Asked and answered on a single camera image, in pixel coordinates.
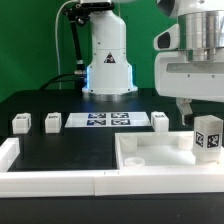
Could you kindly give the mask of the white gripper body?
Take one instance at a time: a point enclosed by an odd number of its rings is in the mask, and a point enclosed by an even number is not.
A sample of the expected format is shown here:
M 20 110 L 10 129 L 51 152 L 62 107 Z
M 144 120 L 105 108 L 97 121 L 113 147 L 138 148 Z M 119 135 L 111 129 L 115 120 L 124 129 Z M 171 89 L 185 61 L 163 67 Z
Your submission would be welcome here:
M 154 48 L 159 51 L 154 62 L 158 94 L 224 102 L 224 48 L 217 49 L 214 61 L 189 62 L 179 46 L 178 24 L 154 38 Z

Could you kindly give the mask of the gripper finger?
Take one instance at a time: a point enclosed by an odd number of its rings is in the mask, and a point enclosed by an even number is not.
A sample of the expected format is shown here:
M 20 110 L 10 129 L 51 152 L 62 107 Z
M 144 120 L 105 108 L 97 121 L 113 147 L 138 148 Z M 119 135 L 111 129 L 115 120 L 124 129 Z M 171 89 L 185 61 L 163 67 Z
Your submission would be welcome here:
M 188 98 L 177 98 L 176 105 L 180 111 L 182 124 L 190 125 L 192 120 L 192 109 L 191 104 L 192 100 Z

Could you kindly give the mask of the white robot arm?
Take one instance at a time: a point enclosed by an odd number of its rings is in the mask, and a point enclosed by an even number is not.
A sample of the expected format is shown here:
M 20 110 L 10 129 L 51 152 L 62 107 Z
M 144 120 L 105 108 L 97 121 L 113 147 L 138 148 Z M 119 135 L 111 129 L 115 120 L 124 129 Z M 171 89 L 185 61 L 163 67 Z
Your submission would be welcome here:
M 155 88 L 174 97 L 180 113 L 195 100 L 224 102 L 224 0 L 155 0 L 177 22 L 154 38 Z M 92 62 L 83 95 L 117 101 L 133 94 L 132 66 L 126 59 L 126 25 L 110 9 L 112 0 L 81 0 L 90 10 Z

